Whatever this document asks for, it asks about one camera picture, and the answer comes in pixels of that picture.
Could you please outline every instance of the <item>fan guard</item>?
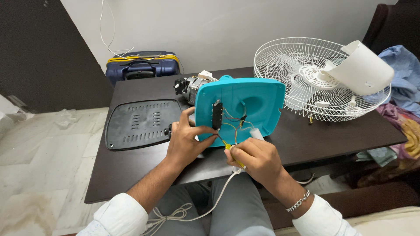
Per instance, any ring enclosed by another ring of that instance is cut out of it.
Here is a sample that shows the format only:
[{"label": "fan guard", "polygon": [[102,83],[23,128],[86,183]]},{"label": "fan guard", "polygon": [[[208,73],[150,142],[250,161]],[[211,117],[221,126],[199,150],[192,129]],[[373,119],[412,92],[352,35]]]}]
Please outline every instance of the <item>fan guard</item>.
[{"label": "fan guard", "polygon": [[286,86],[284,104],[300,115],[322,121],[348,121],[385,102],[391,85],[368,96],[356,95],[331,76],[316,77],[327,60],[336,66],[348,54],[342,45],[314,38],[276,39],[255,53],[254,77],[275,79]]}]

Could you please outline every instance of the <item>suitcase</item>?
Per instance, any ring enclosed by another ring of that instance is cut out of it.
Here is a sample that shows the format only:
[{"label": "suitcase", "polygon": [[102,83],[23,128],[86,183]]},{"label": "suitcase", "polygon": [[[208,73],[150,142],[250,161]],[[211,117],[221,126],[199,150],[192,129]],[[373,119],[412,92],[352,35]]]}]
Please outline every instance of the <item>suitcase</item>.
[{"label": "suitcase", "polygon": [[180,74],[179,59],[173,52],[141,51],[124,56],[114,56],[106,64],[105,75],[112,87],[117,81],[143,79]]}]

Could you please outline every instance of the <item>screwdriver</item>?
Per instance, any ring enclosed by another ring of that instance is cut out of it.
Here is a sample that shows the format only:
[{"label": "screwdriver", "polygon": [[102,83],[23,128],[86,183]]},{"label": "screwdriver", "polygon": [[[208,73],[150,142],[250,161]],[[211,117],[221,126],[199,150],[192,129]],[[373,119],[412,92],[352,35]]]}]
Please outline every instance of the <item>screwdriver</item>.
[{"label": "screwdriver", "polygon": [[[219,134],[217,134],[217,136],[220,138],[220,140],[222,140],[222,143],[225,145],[225,149],[230,150],[232,145],[228,144],[225,140],[223,140],[222,137],[220,137]],[[241,166],[242,169],[244,168],[245,165],[242,164],[242,162],[240,162],[238,160],[235,160],[235,161],[236,161],[236,163],[238,163],[239,166]]]}]

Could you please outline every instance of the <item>dark wooden table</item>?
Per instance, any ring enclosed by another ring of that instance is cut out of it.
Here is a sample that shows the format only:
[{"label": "dark wooden table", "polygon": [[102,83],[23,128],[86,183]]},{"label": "dark wooden table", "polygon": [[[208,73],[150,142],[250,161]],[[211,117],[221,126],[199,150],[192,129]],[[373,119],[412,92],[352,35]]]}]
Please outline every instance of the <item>dark wooden table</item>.
[{"label": "dark wooden table", "polygon": [[[253,67],[212,73],[215,78],[223,75],[253,77]],[[117,82],[108,116],[119,104],[142,100],[176,99],[186,109],[189,105],[183,96],[175,95],[173,82],[191,75],[197,73]],[[337,160],[337,156],[406,142],[405,136],[376,111],[351,121],[314,121],[309,125],[308,118],[286,108],[281,112],[276,129],[265,140],[277,147],[283,165],[290,168],[299,164],[311,166],[322,160]],[[102,134],[85,203],[105,201],[129,190],[165,157],[168,144],[109,151]],[[226,165],[223,150],[223,147],[207,148],[184,169],[174,184],[231,175],[232,169]]]}]

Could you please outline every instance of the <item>white wire grille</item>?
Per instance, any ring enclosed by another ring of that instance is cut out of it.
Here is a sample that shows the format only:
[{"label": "white wire grille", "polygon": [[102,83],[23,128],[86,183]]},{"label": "white wire grille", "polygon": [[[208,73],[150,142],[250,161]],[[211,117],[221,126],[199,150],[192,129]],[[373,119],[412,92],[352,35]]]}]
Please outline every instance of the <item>white wire grille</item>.
[{"label": "white wire grille", "polygon": [[[303,116],[322,121],[348,121],[360,117],[382,104],[390,95],[391,85],[369,96],[356,95],[343,84],[331,90],[320,90],[305,82],[299,73],[302,66],[325,67],[330,60],[336,66],[347,58],[342,45],[313,38],[293,37],[273,40],[255,53],[254,77],[275,79],[286,86],[285,105]],[[316,106],[327,102],[328,107]]]}]

